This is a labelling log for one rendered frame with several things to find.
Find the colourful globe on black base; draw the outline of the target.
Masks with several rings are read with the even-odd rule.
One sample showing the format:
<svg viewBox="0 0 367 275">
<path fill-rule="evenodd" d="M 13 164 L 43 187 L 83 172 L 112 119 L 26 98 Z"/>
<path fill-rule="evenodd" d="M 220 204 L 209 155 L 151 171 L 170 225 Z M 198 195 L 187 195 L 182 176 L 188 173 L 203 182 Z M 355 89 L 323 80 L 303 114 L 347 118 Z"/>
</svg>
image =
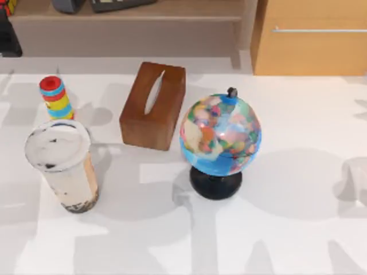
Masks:
<svg viewBox="0 0 367 275">
<path fill-rule="evenodd" d="M 179 143 L 191 165 L 194 190 L 206 199 L 223 200 L 240 188 L 242 171 L 260 148 L 261 125 L 253 108 L 230 87 L 189 108 Z"/>
</svg>

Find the brown wooden tissue box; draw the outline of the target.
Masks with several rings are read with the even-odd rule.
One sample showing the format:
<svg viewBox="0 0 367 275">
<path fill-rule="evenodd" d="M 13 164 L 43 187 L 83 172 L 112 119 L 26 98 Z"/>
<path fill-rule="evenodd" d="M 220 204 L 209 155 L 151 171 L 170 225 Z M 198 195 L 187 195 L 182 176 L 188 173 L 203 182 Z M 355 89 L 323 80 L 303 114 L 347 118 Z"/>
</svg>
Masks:
<svg viewBox="0 0 367 275">
<path fill-rule="evenodd" d="M 151 111 L 145 106 L 155 81 L 161 85 Z M 120 114 L 124 144 L 167 151 L 173 138 L 186 92 L 186 69 L 181 66 L 143 62 Z"/>
</svg>

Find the open wooden shelf unit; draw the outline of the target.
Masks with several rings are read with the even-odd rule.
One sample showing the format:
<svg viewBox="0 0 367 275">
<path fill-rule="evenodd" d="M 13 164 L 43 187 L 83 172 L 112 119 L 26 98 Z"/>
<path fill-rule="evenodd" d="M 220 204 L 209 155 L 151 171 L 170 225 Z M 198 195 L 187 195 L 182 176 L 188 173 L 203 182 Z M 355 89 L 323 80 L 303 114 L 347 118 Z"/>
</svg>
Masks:
<svg viewBox="0 0 367 275">
<path fill-rule="evenodd" d="M 57 12 L 51 0 L 18 0 L 10 17 L 19 58 L 0 57 L 0 74 L 135 73 L 142 62 L 193 73 L 251 72 L 257 0 L 158 0 L 94 13 Z"/>
</svg>

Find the bubble tea cup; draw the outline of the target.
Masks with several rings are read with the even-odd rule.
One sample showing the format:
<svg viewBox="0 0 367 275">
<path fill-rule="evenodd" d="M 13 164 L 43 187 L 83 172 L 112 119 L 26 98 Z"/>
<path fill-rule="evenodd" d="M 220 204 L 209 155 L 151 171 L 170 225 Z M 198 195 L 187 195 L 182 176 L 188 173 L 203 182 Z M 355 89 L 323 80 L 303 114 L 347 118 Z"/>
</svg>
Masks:
<svg viewBox="0 0 367 275">
<path fill-rule="evenodd" d="M 99 190 L 90 154 L 89 132 L 75 120 L 51 120 L 35 128 L 25 156 L 38 169 L 62 207 L 84 213 L 96 204 Z"/>
</svg>

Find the stack of coloured rings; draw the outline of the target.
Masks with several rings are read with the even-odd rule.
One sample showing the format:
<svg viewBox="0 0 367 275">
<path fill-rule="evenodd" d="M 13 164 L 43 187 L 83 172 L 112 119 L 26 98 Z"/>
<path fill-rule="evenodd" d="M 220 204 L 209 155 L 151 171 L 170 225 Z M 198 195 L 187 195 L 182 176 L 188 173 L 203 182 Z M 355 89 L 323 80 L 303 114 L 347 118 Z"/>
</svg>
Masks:
<svg viewBox="0 0 367 275">
<path fill-rule="evenodd" d="M 51 119 L 74 119 L 75 112 L 61 78 L 46 76 L 40 81 L 39 88 Z"/>
</svg>

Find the dark grey flat device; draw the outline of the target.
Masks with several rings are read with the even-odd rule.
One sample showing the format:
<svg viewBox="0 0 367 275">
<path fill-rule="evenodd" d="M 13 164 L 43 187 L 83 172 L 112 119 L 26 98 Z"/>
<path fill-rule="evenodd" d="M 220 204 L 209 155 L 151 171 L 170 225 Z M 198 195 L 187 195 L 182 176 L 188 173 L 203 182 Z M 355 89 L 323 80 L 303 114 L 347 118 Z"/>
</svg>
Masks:
<svg viewBox="0 0 367 275">
<path fill-rule="evenodd" d="M 156 3 L 158 0 L 90 0 L 94 12 L 102 13 L 130 9 Z"/>
</svg>

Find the wooden cupboard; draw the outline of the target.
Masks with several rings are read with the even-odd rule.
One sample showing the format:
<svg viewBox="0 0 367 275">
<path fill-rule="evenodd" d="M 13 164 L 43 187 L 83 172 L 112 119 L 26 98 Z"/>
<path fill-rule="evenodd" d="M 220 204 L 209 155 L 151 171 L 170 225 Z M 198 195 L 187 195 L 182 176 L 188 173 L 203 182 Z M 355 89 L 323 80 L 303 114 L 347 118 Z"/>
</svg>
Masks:
<svg viewBox="0 0 367 275">
<path fill-rule="evenodd" d="M 258 76 L 362 76 L 367 33 L 273 33 L 367 29 L 367 0 L 258 0 L 251 39 Z"/>
</svg>

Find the black object on shelf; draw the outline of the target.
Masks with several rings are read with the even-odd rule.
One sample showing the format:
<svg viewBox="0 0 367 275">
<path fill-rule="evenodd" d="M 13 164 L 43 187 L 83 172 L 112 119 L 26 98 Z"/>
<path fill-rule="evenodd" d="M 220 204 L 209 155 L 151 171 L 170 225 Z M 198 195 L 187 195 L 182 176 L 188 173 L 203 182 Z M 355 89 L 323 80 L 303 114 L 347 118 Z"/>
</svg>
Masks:
<svg viewBox="0 0 367 275">
<path fill-rule="evenodd" d="M 86 0 L 51 0 L 55 10 L 65 14 L 76 14 L 85 4 Z"/>
</svg>

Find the black and colourful box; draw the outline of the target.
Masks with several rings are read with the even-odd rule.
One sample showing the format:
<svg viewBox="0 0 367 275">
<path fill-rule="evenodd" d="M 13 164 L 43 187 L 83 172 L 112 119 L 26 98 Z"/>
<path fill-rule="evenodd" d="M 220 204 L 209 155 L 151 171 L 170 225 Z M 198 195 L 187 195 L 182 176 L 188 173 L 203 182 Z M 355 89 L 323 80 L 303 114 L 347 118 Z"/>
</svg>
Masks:
<svg viewBox="0 0 367 275">
<path fill-rule="evenodd" d="M 8 19 L 10 0 L 0 0 L 0 57 L 21 57 L 22 48 Z"/>
</svg>

